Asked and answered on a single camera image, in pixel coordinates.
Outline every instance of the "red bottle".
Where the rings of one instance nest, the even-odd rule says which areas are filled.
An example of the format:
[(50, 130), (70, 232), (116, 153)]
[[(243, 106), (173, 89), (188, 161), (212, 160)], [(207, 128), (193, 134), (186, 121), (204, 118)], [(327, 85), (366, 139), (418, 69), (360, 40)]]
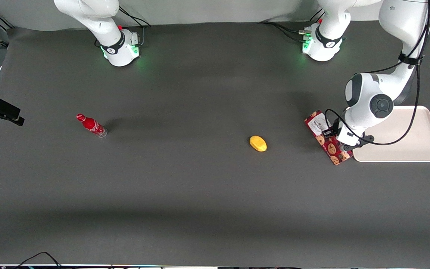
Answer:
[(76, 118), (78, 121), (82, 122), (82, 125), (84, 125), (84, 128), (86, 128), (87, 131), (90, 131), (96, 136), (99, 136), (102, 138), (107, 135), (106, 128), (104, 128), (104, 126), (99, 124), (93, 118), (87, 118), (83, 114), (77, 114)]

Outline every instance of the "table surface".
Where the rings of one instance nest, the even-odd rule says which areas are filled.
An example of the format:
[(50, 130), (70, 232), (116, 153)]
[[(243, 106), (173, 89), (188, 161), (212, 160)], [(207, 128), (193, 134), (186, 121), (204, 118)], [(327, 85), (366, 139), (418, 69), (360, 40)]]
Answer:
[(0, 263), (430, 268), (430, 163), (336, 167), (304, 126), (396, 63), (378, 22), (345, 35), (320, 63), (268, 25), (157, 25), (115, 68), (89, 31), (12, 30), (0, 98), (26, 122), (0, 120)]

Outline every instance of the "plastic tray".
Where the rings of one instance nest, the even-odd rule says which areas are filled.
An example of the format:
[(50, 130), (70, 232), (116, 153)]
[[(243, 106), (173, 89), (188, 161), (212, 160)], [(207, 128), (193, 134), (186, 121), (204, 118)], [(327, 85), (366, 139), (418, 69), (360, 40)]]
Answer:
[[(409, 126), (414, 106), (395, 106), (386, 121), (368, 128), (377, 143), (389, 143), (401, 137)], [(364, 145), (353, 150), (359, 162), (430, 162), (430, 112), (418, 106), (408, 135), (393, 145)]]

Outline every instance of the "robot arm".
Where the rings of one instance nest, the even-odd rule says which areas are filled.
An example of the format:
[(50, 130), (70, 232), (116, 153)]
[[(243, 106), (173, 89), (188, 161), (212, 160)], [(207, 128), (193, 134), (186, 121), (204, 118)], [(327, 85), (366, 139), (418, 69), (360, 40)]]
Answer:
[(54, 0), (54, 3), (62, 13), (94, 34), (112, 65), (125, 66), (139, 56), (137, 33), (120, 30), (112, 20), (119, 10), (118, 0)]
[[(415, 70), (415, 62), (420, 58), (420, 44), (426, 36), (426, 3), (427, 0), (384, 0), (382, 3), (379, 23), (402, 41), (401, 63), (389, 75), (358, 73), (346, 84), (348, 108), (344, 118), (357, 136), (363, 137), (367, 128), (389, 117), (394, 107), (393, 100), (399, 97)], [(337, 139), (349, 146), (361, 144), (344, 123), (338, 125)]]
[(372, 5), (381, 0), (318, 0), (325, 15), (323, 23), (318, 22), (306, 27), (300, 34), (309, 34), (305, 37), (306, 44), (302, 53), (308, 54), (316, 61), (328, 61), (339, 51), (342, 36), (351, 22), (351, 14), (346, 10), (350, 7), (362, 7)]

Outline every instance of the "yellow lemon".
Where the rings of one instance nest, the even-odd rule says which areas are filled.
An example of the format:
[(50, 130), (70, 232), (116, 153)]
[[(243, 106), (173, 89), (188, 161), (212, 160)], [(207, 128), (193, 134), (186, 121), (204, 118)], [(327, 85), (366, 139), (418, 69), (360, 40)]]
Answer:
[(259, 136), (250, 137), (250, 145), (257, 151), (266, 151), (267, 143)]

